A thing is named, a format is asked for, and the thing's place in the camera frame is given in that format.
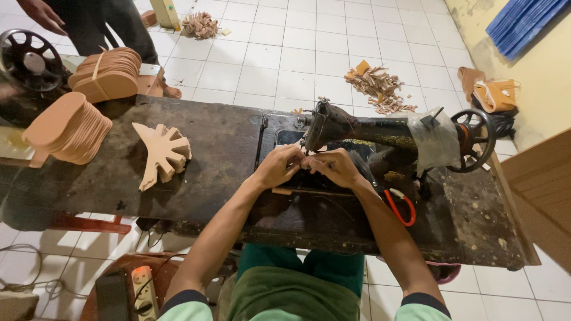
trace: blue plastic sheet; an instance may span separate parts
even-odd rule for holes
[[[510,0],[486,32],[498,51],[513,60],[570,0]]]

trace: white tile floor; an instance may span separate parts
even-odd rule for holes
[[[21,27],[41,33],[60,53],[77,54],[69,39],[43,30],[25,16],[15,0],[0,8],[0,32]],[[228,36],[196,40],[160,26],[149,28],[169,85],[183,99],[281,111],[311,109],[326,95],[350,114],[382,117],[367,97],[344,82],[349,66],[362,59],[384,64],[406,83],[402,96],[419,111],[444,106],[449,115],[469,108],[456,78],[460,66],[472,66],[443,0],[176,0],[182,18],[190,10],[207,11]],[[143,12],[148,0],[135,0]],[[500,160],[517,153],[513,143],[496,144]],[[93,214],[93,218],[108,219]],[[48,254],[41,278],[62,278],[87,293],[99,273],[132,251],[188,251],[192,239],[165,236],[147,246],[146,234],[91,232],[18,232],[0,223],[0,248],[25,242]],[[455,320],[568,319],[571,276],[540,251],[543,266],[518,272],[463,266],[459,277],[441,286]],[[28,282],[37,266],[34,253],[0,252],[0,277]],[[367,258],[362,320],[391,320],[401,291],[386,264]],[[64,293],[49,298],[44,289],[37,317],[76,320],[84,301]]]

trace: forearm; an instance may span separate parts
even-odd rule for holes
[[[262,191],[259,184],[250,179],[242,183],[192,245],[171,280],[165,301],[186,289],[204,293],[238,239],[248,214]]]
[[[424,292],[444,302],[415,241],[371,184],[363,178],[353,192],[363,205],[375,241],[403,295]]]

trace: dark trousers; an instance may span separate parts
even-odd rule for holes
[[[45,0],[65,22],[63,27],[79,55],[101,53],[105,23],[119,35],[125,46],[135,50],[143,63],[158,65],[151,36],[132,0]]]

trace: black phone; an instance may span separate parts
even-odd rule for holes
[[[125,272],[100,276],[95,281],[99,321],[130,321]]]

